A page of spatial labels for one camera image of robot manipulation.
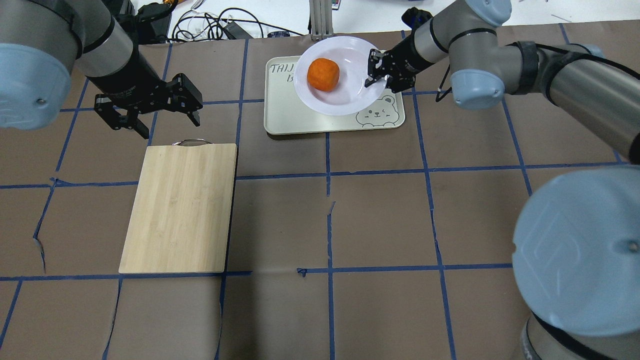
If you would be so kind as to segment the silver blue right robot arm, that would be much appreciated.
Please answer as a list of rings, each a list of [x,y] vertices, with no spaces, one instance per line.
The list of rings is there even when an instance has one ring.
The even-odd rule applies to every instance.
[[[594,45],[516,41],[496,30],[509,0],[456,0],[438,14],[411,8],[411,34],[368,53],[369,87],[412,88],[449,59],[458,107],[483,110],[506,94],[539,93],[629,164],[562,174],[526,201],[512,269],[531,310],[515,360],[637,360],[640,328],[639,75]]]

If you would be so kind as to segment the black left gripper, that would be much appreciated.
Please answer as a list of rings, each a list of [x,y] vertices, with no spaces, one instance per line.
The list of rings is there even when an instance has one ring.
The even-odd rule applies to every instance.
[[[162,80],[139,50],[133,50],[121,68],[88,79],[100,91],[94,96],[94,111],[114,131],[132,130],[148,140],[150,130],[138,117],[160,110],[185,114],[194,126],[201,125],[201,91],[185,73]]]

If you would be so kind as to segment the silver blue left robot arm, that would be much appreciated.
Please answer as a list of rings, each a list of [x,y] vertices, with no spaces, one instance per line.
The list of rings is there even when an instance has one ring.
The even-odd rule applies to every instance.
[[[199,89],[183,73],[162,80],[102,1],[1,2],[3,129],[49,126],[70,93],[74,68],[99,89],[93,109],[112,130],[148,139],[139,116],[161,110],[201,125]]]

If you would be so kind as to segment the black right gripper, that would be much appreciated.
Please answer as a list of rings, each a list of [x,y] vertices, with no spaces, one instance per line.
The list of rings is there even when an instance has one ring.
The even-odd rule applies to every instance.
[[[385,88],[393,94],[407,91],[414,88],[416,75],[430,66],[432,63],[419,54],[414,36],[406,37],[385,53],[371,48],[367,59],[365,88],[386,77]]]

